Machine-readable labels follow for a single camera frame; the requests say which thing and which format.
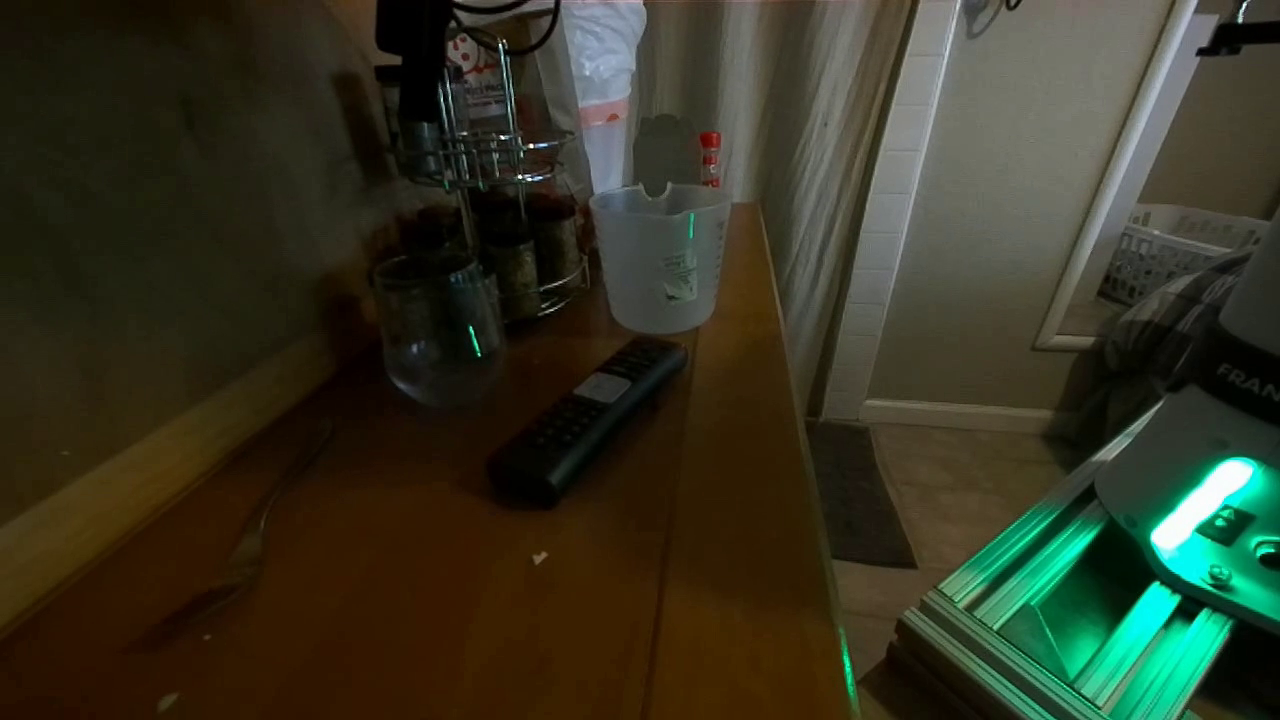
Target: black remote control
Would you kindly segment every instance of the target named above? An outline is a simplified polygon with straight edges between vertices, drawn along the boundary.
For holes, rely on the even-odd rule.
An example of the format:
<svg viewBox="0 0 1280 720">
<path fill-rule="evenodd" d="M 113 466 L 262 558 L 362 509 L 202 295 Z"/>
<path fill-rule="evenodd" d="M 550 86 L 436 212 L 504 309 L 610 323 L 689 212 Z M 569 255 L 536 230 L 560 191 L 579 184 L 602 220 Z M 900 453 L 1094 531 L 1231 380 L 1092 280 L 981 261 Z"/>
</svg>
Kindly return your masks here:
<svg viewBox="0 0 1280 720">
<path fill-rule="evenodd" d="M 629 341 L 487 461 L 492 489 L 550 509 L 610 431 L 620 431 L 679 366 L 679 343 L 655 337 Z"/>
</svg>

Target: plastic measuring cup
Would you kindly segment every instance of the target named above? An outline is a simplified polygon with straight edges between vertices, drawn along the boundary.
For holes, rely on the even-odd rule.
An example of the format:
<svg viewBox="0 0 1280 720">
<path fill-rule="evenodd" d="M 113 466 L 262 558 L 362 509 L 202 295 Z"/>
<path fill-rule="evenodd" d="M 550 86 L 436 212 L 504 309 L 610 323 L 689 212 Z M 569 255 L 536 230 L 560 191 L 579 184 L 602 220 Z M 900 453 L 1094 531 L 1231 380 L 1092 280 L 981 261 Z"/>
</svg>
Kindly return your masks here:
<svg viewBox="0 0 1280 720">
<path fill-rule="evenodd" d="M 602 295 L 633 332 L 689 332 L 714 311 L 729 195 L 704 184 L 639 184 L 593 195 Z"/>
</svg>

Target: green lit panel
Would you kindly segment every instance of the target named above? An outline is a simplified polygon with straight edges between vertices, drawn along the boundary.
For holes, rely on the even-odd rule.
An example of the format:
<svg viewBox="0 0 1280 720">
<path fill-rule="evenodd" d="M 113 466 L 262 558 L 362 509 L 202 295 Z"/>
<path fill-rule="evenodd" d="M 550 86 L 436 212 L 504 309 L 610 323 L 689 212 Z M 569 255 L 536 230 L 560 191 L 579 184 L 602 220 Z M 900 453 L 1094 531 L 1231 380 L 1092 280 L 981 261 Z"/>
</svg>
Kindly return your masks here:
<svg viewBox="0 0 1280 720">
<path fill-rule="evenodd" d="M 1202 479 L 1154 522 L 1154 552 L 1176 552 L 1210 511 L 1220 511 L 1248 482 L 1265 479 L 1265 471 L 1268 466 L 1250 455 L 1217 461 Z"/>
</svg>

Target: wooden countertop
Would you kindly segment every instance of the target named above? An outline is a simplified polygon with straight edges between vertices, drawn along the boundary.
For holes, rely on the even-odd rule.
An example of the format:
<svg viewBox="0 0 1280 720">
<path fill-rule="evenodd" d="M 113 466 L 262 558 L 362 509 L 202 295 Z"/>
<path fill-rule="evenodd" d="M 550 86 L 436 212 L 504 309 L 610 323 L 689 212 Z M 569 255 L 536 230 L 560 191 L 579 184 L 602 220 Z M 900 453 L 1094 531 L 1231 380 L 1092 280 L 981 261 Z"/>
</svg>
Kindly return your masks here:
<svg viewBox="0 0 1280 720">
<path fill-rule="evenodd" d="M 554 511 L 496 503 L 482 455 L 617 343 L 584 291 L 462 412 L 347 362 L 0 644 L 0 714 L 851 714 L 760 212 L 730 212 L 719 309 L 658 404 Z M 258 583 L 138 644 L 326 415 Z"/>
</svg>

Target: floor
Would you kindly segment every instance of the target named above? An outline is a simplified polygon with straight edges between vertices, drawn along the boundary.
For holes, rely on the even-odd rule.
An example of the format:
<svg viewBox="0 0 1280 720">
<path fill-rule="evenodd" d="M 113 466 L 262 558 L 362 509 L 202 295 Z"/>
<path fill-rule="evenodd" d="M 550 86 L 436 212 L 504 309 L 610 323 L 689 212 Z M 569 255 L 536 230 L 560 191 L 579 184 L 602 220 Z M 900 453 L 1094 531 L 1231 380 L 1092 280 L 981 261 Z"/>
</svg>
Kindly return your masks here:
<svg viewBox="0 0 1280 720">
<path fill-rule="evenodd" d="M 903 606 L 1062 475 L 1052 446 L 1029 431 L 871 428 L 871 441 L 916 568 L 836 562 L 839 616 L 861 675 L 886 671 L 881 660 Z M 893 711 L 876 682 L 861 690 L 861 705 L 868 720 L 929 711 L 903 708 L 900 690 Z"/>
</svg>

